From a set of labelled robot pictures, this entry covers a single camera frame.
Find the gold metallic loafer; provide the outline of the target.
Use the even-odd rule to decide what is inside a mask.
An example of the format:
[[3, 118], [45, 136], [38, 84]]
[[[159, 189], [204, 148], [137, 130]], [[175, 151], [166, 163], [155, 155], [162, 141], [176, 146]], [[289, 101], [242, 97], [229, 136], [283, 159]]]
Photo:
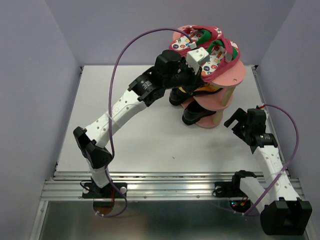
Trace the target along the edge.
[[198, 87], [191, 93], [186, 92], [186, 90], [183, 87], [179, 87], [176, 92], [180, 96], [196, 96], [201, 94], [215, 94], [221, 90], [222, 90], [221, 87], [217, 87], [210, 83], [205, 83], [203, 86]]

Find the black patent loafer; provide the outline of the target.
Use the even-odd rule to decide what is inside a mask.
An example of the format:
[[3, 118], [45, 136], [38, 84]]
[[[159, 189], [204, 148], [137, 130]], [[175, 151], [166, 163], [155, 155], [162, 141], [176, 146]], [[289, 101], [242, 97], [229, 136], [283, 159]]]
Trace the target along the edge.
[[183, 115], [182, 115], [182, 121], [184, 124], [190, 126], [197, 123], [202, 118], [212, 116], [215, 113], [216, 111], [208, 110], [202, 107], [197, 101], [192, 101], [184, 109]]
[[189, 95], [179, 88], [174, 88], [169, 94], [169, 102], [173, 106], [178, 106], [184, 103], [188, 99]]

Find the colourful red-strap sandal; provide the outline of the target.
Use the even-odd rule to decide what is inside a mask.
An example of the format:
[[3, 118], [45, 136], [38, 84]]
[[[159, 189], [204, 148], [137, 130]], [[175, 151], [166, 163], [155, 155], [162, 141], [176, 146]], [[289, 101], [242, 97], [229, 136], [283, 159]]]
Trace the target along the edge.
[[206, 51], [209, 53], [209, 60], [201, 66], [201, 78], [206, 83], [231, 69], [241, 56], [238, 45], [225, 37], [214, 40]]

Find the upturned pink sole sandal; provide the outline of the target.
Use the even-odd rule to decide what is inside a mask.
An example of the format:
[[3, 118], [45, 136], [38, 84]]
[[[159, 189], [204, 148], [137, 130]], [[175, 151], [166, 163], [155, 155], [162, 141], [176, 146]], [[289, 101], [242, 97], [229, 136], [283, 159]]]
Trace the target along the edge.
[[186, 56], [187, 52], [191, 50], [191, 43], [206, 49], [214, 40], [218, 40], [224, 35], [223, 31], [216, 26], [189, 25], [182, 26], [180, 30], [188, 37], [180, 33], [173, 39], [168, 49], [178, 52], [181, 56]]

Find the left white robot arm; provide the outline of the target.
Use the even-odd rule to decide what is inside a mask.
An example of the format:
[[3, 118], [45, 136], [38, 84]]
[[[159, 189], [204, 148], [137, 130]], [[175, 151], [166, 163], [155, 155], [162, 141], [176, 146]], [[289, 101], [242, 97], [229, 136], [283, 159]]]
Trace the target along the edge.
[[166, 90], [182, 87], [190, 93], [203, 85], [202, 65], [209, 58], [203, 47], [189, 51], [186, 57], [174, 50], [164, 50], [154, 66], [130, 83], [107, 112], [85, 128], [78, 126], [73, 130], [77, 146], [89, 165], [95, 193], [100, 197], [111, 193], [107, 169], [113, 157], [106, 145], [113, 134], [133, 116], [162, 98]]

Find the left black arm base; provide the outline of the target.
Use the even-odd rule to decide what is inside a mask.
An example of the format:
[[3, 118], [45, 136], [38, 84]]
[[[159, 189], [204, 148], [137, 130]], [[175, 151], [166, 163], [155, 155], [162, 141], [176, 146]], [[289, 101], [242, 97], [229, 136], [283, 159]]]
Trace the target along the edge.
[[110, 184], [103, 188], [99, 188], [93, 181], [81, 181], [80, 186], [82, 187], [82, 198], [83, 199], [124, 199], [124, 197], [116, 191]]

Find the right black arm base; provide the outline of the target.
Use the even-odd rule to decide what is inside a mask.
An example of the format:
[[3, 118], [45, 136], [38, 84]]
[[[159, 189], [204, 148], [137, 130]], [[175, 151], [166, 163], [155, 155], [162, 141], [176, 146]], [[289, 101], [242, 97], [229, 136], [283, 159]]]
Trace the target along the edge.
[[212, 195], [217, 198], [239, 198], [244, 197], [245, 193], [240, 190], [240, 181], [242, 178], [256, 178], [257, 176], [251, 171], [236, 171], [231, 181], [216, 181]]

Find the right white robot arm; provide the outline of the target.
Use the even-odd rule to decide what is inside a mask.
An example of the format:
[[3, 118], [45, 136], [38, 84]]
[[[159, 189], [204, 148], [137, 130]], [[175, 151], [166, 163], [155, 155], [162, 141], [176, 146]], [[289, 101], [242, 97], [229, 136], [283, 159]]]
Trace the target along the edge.
[[257, 176], [249, 171], [237, 171], [230, 182], [231, 192], [243, 193], [251, 201], [251, 207], [242, 213], [252, 216], [259, 213], [260, 224], [266, 235], [301, 236], [304, 234], [312, 214], [309, 201], [302, 200], [292, 186], [282, 164], [275, 136], [266, 132], [267, 114], [262, 106], [243, 110], [238, 108], [224, 122], [232, 132], [244, 141], [251, 150], [262, 171], [267, 188], [259, 183]]

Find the pink three-tier shoe shelf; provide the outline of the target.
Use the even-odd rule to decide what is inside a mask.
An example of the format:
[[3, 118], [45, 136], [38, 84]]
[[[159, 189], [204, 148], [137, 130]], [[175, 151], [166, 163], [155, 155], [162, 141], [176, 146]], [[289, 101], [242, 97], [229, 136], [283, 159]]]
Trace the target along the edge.
[[[179, 33], [174, 33], [172, 39], [174, 40], [174, 38], [178, 35]], [[223, 118], [224, 110], [231, 104], [233, 100], [233, 92], [236, 86], [238, 86], [244, 80], [245, 75], [245, 66], [239, 58], [238, 62], [231, 69], [227, 70], [213, 81], [204, 82], [222, 88], [221, 91], [214, 94], [188, 96], [188, 99], [186, 99], [185, 102], [179, 106], [182, 106], [184, 110], [189, 103], [196, 101], [203, 108], [216, 111], [214, 115], [204, 117], [194, 124], [205, 129], [214, 128], [220, 124]]]

